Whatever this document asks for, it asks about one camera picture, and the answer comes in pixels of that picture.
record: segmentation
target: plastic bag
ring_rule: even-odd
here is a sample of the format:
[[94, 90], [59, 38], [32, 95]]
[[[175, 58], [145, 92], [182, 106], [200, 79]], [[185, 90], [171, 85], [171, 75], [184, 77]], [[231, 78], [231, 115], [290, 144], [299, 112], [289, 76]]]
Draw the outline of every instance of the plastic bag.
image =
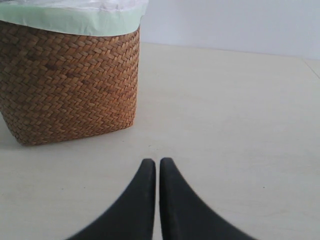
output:
[[136, 31], [149, 0], [0, 0], [0, 21], [65, 34]]

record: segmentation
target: wicker basket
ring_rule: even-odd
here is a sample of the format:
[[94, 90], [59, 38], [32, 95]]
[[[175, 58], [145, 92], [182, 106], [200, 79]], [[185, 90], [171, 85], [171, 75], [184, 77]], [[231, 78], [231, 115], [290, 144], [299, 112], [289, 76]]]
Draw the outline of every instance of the wicker basket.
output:
[[0, 110], [23, 145], [130, 127], [139, 29], [114, 37], [61, 34], [0, 21]]

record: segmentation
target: beige surface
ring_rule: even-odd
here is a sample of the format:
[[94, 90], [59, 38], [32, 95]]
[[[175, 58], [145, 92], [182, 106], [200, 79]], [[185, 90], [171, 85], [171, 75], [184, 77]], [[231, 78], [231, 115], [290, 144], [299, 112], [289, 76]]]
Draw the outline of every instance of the beige surface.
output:
[[302, 59], [143, 44], [140, 67], [130, 129], [22, 147], [0, 119], [0, 239], [72, 235], [110, 206], [141, 159], [165, 156], [254, 237], [319, 239], [320, 79]]

